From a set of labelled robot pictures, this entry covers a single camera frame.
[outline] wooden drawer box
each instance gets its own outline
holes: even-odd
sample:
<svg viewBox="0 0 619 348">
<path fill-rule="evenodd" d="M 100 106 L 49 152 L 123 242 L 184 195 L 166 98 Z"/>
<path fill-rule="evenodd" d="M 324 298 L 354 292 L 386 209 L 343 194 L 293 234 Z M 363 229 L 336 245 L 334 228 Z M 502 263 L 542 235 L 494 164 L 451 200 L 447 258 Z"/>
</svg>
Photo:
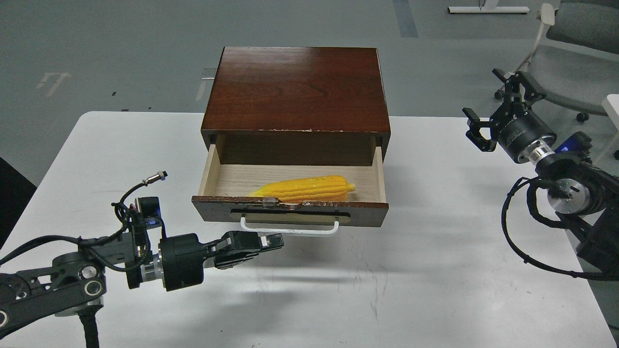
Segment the wooden drawer box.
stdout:
<svg viewBox="0 0 619 348">
<path fill-rule="evenodd" d="M 391 130 L 374 48 L 226 47 L 202 123 L 192 201 L 205 221 L 381 226 Z M 345 202 L 247 197 L 262 185 L 342 175 Z"/>
</svg>

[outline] white table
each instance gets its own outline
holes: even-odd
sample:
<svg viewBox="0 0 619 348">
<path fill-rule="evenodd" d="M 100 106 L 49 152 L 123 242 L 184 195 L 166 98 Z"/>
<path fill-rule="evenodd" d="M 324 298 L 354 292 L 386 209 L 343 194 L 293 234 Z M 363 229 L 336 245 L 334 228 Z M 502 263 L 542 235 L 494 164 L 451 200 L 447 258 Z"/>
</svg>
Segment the white table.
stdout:
<svg viewBox="0 0 619 348">
<path fill-rule="evenodd" d="M 608 117 L 613 121 L 613 124 L 619 129 L 619 94 L 609 94 L 602 100 L 602 106 L 608 114 Z"/>
<path fill-rule="evenodd" d="M 191 204 L 207 155 L 201 121 L 199 113 L 82 116 L 2 255 L 43 234 L 112 233 L 110 202 L 158 170 L 168 179 L 132 197 L 160 198 L 168 235 L 209 241 L 238 229 L 203 222 Z M 160 281 L 129 290 L 123 274 L 108 271 L 102 347 L 616 347 L 585 280 L 523 264 L 503 239 L 505 194 L 533 166 L 500 149 L 479 152 L 463 118 L 391 118 L 391 129 L 381 228 L 288 237 L 281 250 L 208 269 L 203 284 L 170 293 Z M 509 227 L 532 256 L 580 270 L 564 231 L 528 216 L 524 193 Z M 2 272 L 49 266 L 70 251 L 52 243 Z M 77 317 L 50 316 L 0 345 L 80 347 L 84 338 Z"/>
<path fill-rule="evenodd" d="M 497 6 L 499 0 L 484 0 L 482 6 L 449 6 L 449 13 L 517 13 L 527 14 L 526 6 Z"/>
</svg>

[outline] yellow corn cob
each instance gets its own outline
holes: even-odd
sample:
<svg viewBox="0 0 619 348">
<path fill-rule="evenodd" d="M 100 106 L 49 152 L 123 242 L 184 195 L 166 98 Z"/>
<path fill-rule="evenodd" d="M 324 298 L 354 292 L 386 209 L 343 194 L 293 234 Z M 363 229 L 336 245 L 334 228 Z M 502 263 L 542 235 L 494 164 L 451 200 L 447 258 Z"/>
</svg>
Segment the yellow corn cob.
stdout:
<svg viewBox="0 0 619 348">
<path fill-rule="evenodd" d="M 284 203 L 303 201 L 344 201 L 355 185 L 340 175 L 279 181 L 266 184 L 253 191 L 249 197 L 276 197 Z"/>
</svg>

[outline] floor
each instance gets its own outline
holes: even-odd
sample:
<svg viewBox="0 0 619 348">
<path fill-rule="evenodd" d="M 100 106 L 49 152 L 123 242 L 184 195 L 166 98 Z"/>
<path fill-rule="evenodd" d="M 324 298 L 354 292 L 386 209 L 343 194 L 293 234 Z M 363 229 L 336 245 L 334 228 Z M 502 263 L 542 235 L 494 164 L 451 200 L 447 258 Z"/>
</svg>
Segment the floor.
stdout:
<svg viewBox="0 0 619 348">
<path fill-rule="evenodd" d="M 488 117 L 499 86 L 490 71 L 513 69 L 530 50 L 542 2 L 559 3 L 501 0 L 532 12 L 450 15 L 447 6 L 477 1 L 0 2 L 0 156 L 38 185 L 85 112 L 203 112 L 212 82 L 202 73 L 224 46 L 377 47 L 391 116 L 471 107 Z M 588 133 L 596 164 L 619 174 L 608 118 L 579 124 L 544 101 L 534 110 L 559 140 Z M 591 286 L 619 341 L 619 284 Z"/>
</svg>

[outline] drawer handle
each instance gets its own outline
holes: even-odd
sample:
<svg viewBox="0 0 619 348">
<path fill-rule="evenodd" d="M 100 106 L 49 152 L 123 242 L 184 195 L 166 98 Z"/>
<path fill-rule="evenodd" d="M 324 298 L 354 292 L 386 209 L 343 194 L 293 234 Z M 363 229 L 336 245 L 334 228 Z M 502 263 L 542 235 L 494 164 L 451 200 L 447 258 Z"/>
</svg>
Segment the drawer handle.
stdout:
<svg viewBox="0 0 619 348">
<path fill-rule="evenodd" d="M 303 230 L 296 228 L 253 228 L 247 226 L 245 215 L 241 215 L 241 229 L 248 232 L 264 232 L 264 233 L 291 233 L 306 237 L 330 237 L 333 236 L 340 227 L 338 218 L 333 222 L 333 228 L 330 230 Z"/>
</svg>

